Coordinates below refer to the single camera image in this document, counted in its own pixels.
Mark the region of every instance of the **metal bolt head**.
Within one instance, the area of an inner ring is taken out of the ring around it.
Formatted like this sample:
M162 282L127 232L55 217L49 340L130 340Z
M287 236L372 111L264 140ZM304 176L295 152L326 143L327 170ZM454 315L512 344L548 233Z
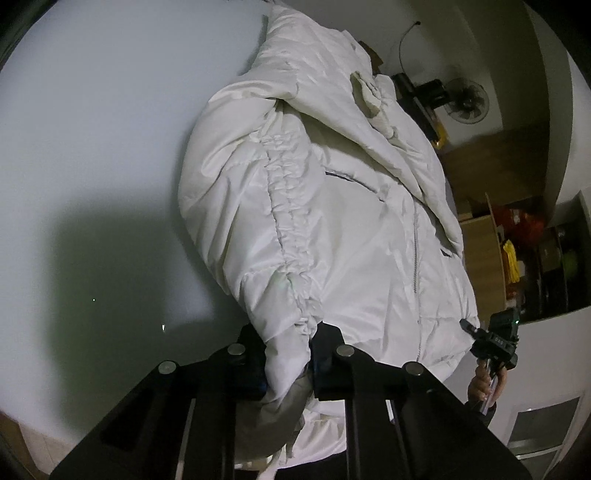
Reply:
M174 362L171 362L170 360L166 360L165 362L162 362L158 366L158 372L160 372L163 375L171 374L176 369L177 369L177 364Z
M228 347L228 353L232 356L239 356L246 352L246 347L241 343L233 343Z
M351 356L355 353L355 348L350 345L339 345L336 352L340 356Z
M407 373L415 375L416 377L422 375L425 371L425 367L423 367L418 362L409 362L406 365L404 365L404 369L407 371Z

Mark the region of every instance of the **yellow item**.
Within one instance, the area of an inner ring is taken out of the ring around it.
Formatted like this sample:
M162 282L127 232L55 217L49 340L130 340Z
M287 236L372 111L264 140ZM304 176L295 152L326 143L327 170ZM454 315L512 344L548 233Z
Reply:
M515 253L515 247L511 240L507 240L503 245L503 250L507 254L509 259L509 281L511 283L519 282L519 267L517 266L517 254Z

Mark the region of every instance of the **wooden shelf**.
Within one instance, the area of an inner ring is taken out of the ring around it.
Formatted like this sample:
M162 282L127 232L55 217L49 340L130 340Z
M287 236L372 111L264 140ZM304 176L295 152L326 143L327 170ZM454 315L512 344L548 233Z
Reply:
M506 287L501 245L488 202L489 213L460 223L464 237L466 271L474 295L480 321L488 325L491 315L505 310Z

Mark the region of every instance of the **green object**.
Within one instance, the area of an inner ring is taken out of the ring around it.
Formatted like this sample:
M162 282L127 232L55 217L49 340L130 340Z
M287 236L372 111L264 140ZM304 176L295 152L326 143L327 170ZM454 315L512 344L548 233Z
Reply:
M579 271L579 257L577 252L569 250L562 255L562 268L564 269L564 276L566 280L572 280L577 276Z

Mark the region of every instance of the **black cable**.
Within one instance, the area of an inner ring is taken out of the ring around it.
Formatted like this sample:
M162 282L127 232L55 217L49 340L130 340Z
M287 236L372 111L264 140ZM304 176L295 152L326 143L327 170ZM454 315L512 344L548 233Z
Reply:
M398 61L400 62L400 68L402 68L402 72L405 75L406 75L406 71L404 70L404 65L402 64L402 42L404 41L404 37L406 37L408 35L408 32L410 32L414 27L416 27L417 25L420 25L420 24L421 24L421 22L419 22L417 20L410 27L408 27L407 30L406 30L406 32L404 32L402 34L402 37L400 38L400 42L398 43Z

